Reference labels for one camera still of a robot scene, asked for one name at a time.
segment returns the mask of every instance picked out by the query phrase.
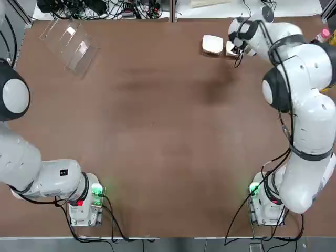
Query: wires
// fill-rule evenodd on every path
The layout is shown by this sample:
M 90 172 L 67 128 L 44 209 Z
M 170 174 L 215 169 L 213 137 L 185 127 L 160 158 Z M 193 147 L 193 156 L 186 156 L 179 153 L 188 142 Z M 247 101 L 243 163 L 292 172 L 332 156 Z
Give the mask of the wires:
M 4 34 L 2 33 L 2 31 L 0 31 L 0 35 L 1 35 L 1 37 L 2 37 L 2 39 L 4 40 L 4 43 L 5 43 L 5 45 L 6 45 L 6 47 L 7 47 L 7 51 L 8 51 L 8 56 L 10 57 L 10 48 L 9 48 L 9 44 L 8 44 L 8 42 L 7 42 L 7 40 L 6 40 L 6 38 L 5 38 L 5 36 L 4 36 Z
M 13 27 L 12 27 L 11 21 L 9 21 L 7 15 L 5 15 L 5 19 L 6 19 L 7 23 L 8 23 L 9 28 L 11 29 L 11 32 L 12 32 L 12 35 L 13 35 L 13 41 L 14 41 L 14 56 L 13 56 L 13 61 L 12 61 L 12 68 L 14 68 L 14 66 L 15 66 L 15 62 L 16 62 L 16 58 L 17 58 L 17 41 L 16 41 L 16 35 L 15 35 L 14 29 L 13 29 Z M 6 42 L 6 39 L 5 39 L 5 37 L 3 36 L 3 34 L 2 34 L 1 36 L 4 38 L 4 41 L 5 41 L 5 43 L 7 44 L 7 45 L 6 45 L 7 48 L 9 48 L 9 45 L 8 45 L 8 43 Z
M 248 13 L 249 13 L 249 18 L 252 16 L 252 12 L 251 12 L 251 9 L 250 9 L 250 7 L 246 4 L 246 2 L 245 2 L 246 0 L 243 0 L 243 3 L 245 4 L 245 6 L 247 7 L 247 9 L 248 9 Z
M 240 63 L 242 63 L 242 60 L 243 60 L 243 56 L 244 56 L 244 50 L 241 50 L 238 57 L 236 58 L 236 61 L 235 61 L 235 64 L 234 64 L 235 68 L 240 66 Z
M 276 0 L 261 0 L 261 1 L 263 4 L 270 7 L 273 10 L 273 12 L 275 11 L 275 8 L 277 7 Z

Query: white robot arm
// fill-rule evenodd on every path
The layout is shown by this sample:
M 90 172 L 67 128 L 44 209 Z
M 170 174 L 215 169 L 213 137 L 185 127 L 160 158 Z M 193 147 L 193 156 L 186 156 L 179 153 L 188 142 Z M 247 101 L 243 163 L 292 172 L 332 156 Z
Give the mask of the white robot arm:
M 76 160 L 42 161 L 40 151 L 13 132 L 5 121 L 22 117 L 30 104 L 24 79 L 0 61 L 0 181 L 22 199 L 58 196 L 69 203 L 73 226 L 101 221 L 102 187 L 96 176 L 82 173 Z
M 305 43 L 301 29 L 293 24 L 258 19 L 233 20 L 229 39 L 242 50 L 249 46 L 274 65 L 262 81 L 266 101 L 284 113 L 290 112 L 292 104 L 295 133 L 289 160 L 265 180 L 265 186 L 251 200 L 254 221 L 275 225 L 279 219 L 282 222 L 284 206 L 304 213 L 336 165 L 336 107 L 332 99 L 319 92 L 336 82 L 336 48 Z M 290 140 L 289 130 L 286 126 L 283 129 Z M 265 173 L 255 176 L 250 191 L 263 176 Z

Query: green light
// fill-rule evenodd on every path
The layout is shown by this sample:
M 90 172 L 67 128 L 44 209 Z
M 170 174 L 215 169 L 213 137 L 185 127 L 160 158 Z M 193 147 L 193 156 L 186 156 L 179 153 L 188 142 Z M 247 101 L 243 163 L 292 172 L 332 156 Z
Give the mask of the green light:
M 103 187 L 101 184 L 98 184 L 98 183 L 92 184 L 91 189 L 92 189 L 92 194 L 94 196 L 103 197 Z
M 257 195 L 259 193 L 259 189 L 258 189 L 259 183 L 257 182 L 253 182 L 252 184 L 250 184 L 250 193 L 253 192 L 252 196 Z

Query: clear plastic container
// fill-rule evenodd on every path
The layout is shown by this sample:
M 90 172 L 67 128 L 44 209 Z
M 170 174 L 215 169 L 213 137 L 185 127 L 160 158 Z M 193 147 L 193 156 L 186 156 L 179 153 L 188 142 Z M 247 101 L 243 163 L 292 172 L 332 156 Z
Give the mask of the clear plastic container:
M 40 39 L 58 56 L 65 68 L 83 77 L 99 48 L 76 20 L 56 19 L 49 23 Z

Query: tabletop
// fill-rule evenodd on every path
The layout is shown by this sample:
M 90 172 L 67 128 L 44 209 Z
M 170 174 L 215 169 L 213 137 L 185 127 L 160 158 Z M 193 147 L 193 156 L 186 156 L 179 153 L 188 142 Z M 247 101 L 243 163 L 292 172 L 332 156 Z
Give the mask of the tabletop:
M 279 20 L 307 39 L 324 27 L 319 16 Z M 39 40 L 47 23 L 36 22 L 17 63 L 31 106 L 10 126 L 43 160 L 76 159 L 96 174 L 126 235 L 223 237 L 254 175 L 288 147 L 261 91 L 271 64 L 244 57 L 234 69 L 234 60 L 202 53 L 203 35 L 226 38 L 231 21 L 83 22 L 100 51 L 82 79 Z M 336 236 L 335 188 L 333 176 L 306 212 L 305 236 Z M 5 185 L 0 197 L 0 236 L 71 235 L 60 209 L 19 201 Z M 276 235 L 296 236 L 298 220 L 288 218 Z M 78 230 L 110 232 L 108 215 L 102 227 Z M 251 236 L 247 207 L 230 236 Z

